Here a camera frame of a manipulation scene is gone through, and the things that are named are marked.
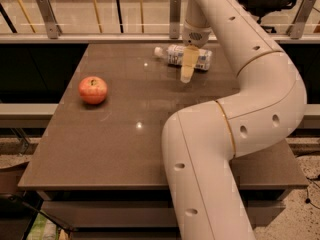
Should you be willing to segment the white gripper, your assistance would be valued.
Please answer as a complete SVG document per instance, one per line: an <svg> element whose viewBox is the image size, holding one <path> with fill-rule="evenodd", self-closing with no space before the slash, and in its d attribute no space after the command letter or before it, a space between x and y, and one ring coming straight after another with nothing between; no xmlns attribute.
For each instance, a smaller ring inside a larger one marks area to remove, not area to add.
<svg viewBox="0 0 320 240"><path fill-rule="evenodd" d="M182 56L180 80L183 83L191 81L199 57L199 48L208 42L210 33L210 27L194 27L187 21L184 22L182 40L188 46L184 49Z"/></svg>

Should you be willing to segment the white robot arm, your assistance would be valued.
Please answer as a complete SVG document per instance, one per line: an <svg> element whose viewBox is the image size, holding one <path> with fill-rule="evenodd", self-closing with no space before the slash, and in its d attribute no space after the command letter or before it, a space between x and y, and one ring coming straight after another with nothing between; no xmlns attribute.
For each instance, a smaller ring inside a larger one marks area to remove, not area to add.
<svg viewBox="0 0 320 240"><path fill-rule="evenodd" d="M268 148L300 124L306 89L283 49L236 0L189 0L186 33L215 34L238 93L174 113L162 132L182 240L256 240L229 162Z"/></svg>

